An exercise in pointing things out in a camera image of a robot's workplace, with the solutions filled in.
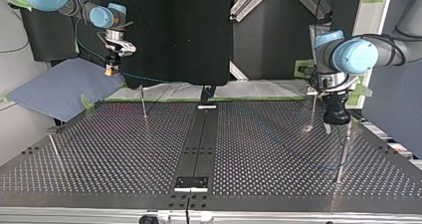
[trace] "white wall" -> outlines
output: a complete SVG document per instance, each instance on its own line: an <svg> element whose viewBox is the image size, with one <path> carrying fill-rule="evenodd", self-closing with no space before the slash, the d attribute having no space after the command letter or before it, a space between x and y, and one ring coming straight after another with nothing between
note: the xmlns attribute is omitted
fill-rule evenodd
<svg viewBox="0 0 422 224"><path fill-rule="evenodd" d="M27 35L22 22L0 0L0 96L13 91L47 70L47 64L35 62L30 46L22 47ZM0 165L34 144L45 135L53 119L13 103L0 102Z"/></svg>

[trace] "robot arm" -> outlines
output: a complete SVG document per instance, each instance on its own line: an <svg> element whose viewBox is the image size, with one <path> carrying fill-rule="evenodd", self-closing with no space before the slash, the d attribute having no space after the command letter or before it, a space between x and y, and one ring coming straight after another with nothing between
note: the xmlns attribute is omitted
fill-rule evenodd
<svg viewBox="0 0 422 224"><path fill-rule="evenodd" d="M317 89L326 104L323 120L327 124L350 122L345 109L350 75L361 75L374 67L401 66L422 58L422 0L410 0L394 37L364 34L344 39L341 31L316 37Z"/></svg>
<svg viewBox="0 0 422 224"><path fill-rule="evenodd" d="M84 0L28 0L32 7L46 12L59 11L66 16L73 16L93 23L105 29L105 47L109 50L105 57L105 74L113 75L118 71L120 57L132 55L136 48L124 40L126 8L109 3L108 7Z"/></svg>

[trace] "blue cloth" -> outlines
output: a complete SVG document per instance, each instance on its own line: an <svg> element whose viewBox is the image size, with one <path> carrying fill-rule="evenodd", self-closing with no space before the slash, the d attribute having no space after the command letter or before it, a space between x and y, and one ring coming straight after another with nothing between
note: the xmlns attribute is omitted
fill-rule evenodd
<svg viewBox="0 0 422 224"><path fill-rule="evenodd" d="M117 91L123 82L119 75L107 77L105 69L81 58L66 60L10 93L7 98L20 106L62 121L69 121L90 103Z"/></svg>

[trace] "metal pin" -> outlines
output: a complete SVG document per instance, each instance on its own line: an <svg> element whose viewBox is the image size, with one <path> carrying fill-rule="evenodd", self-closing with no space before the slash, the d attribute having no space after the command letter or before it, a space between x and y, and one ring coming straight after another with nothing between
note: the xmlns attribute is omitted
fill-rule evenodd
<svg viewBox="0 0 422 224"><path fill-rule="evenodd" d="M310 132L314 128L314 115L316 112L316 106L317 106L317 95L314 95L313 115L311 116L311 123L304 127L305 132Z"/></svg>
<svg viewBox="0 0 422 224"><path fill-rule="evenodd" d="M145 101L144 101L144 93L143 93L143 85L139 86L139 91L140 91L140 98L142 99L142 108L143 108L143 117L147 118L146 115L146 108L145 108Z"/></svg>
<svg viewBox="0 0 422 224"><path fill-rule="evenodd" d="M335 177L335 183L336 184L340 184L341 183L341 177L344 171L344 165L348 159L348 148L350 145L350 137L351 137L351 123L349 123L347 125L347 135L346 135L346 139L344 142L344 146L341 152L341 159L340 159L340 164L339 164L339 168L338 168L338 172L337 175Z"/></svg>
<svg viewBox="0 0 422 224"><path fill-rule="evenodd" d="M50 138L50 142L53 145L54 152L56 153L56 155L59 155L59 151L57 150L56 143L54 142L53 136L51 134L49 134L49 138Z"/></svg>

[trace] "metal breadboard table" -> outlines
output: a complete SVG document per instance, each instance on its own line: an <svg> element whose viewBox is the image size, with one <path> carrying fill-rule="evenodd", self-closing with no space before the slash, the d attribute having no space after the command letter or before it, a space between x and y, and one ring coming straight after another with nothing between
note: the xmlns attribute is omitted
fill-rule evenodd
<svg viewBox="0 0 422 224"><path fill-rule="evenodd" d="M98 104L53 136L59 155L46 137L0 167L0 223L55 208L422 214L421 171L358 122L336 184L345 129L326 134L312 102L196 107ZM179 177L207 191L175 192Z"/></svg>

